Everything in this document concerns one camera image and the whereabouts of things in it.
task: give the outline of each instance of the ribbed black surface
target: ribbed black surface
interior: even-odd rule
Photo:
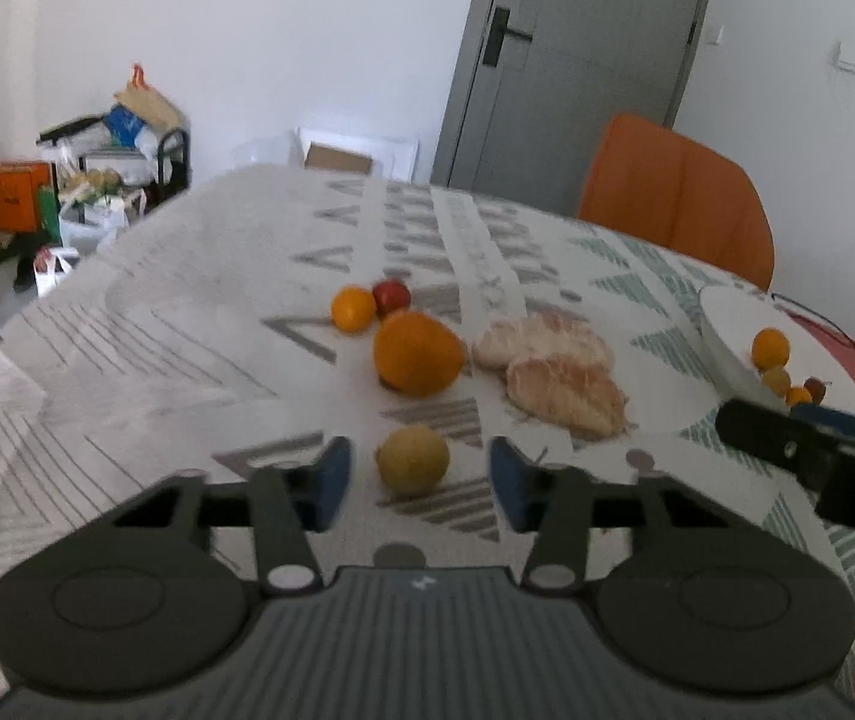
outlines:
[[[346,569],[279,601],[182,688],[117,704],[15,691],[0,720],[853,720],[827,688],[733,704],[672,691],[618,661],[573,604],[498,569]]]

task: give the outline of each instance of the wall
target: wall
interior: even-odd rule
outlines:
[[[855,0],[709,0],[675,129],[730,156],[757,186],[774,232],[773,288],[855,335]]]
[[[0,0],[0,157],[109,107],[140,62],[189,117],[194,177],[298,124],[416,137],[430,175],[470,0]]]

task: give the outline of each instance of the white tablecloth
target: white tablecloth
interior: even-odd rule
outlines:
[[[386,391],[373,332],[344,336],[328,319],[336,290],[385,274],[405,279],[415,308],[465,341],[495,317],[587,317],[616,353],[635,427],[592,445],[527,418],[478,370],[426,401]],[[307,461],[334,435],[354,441],[355,466],[335,527],[311,536],[326,575],[371,565],[397,542],[429,565],[517,570],[531,536],[501,517],[484,454],[490,437],[507,435],[543,463],[610,481],[653,465],[817,557],[855,597],[855,533],[824,526],[796,483],[718,440],[721,396],[698,332],[697,293],[713,283],[751,289],[644,242],[493,199],[268,167],[218,179],[0,333],[0,576],[180,469],[235,481],[250,464]],[[373,450],[415,422],[448,437],[452,466],[438,493],[392,501]],[[243,533],[220,533],[217,552],[251,570]]]

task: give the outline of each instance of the chair backrest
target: chair backrest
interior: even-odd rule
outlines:
[[[608,124],[578,217],[717,265],[763,290],[771,285],[774,239],[747,173],[641,117],[618,114]]]

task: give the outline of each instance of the door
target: door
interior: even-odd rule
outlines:
[[[450,186],[573,215],[607,122],[664,122],[699,0],[493,0]]]

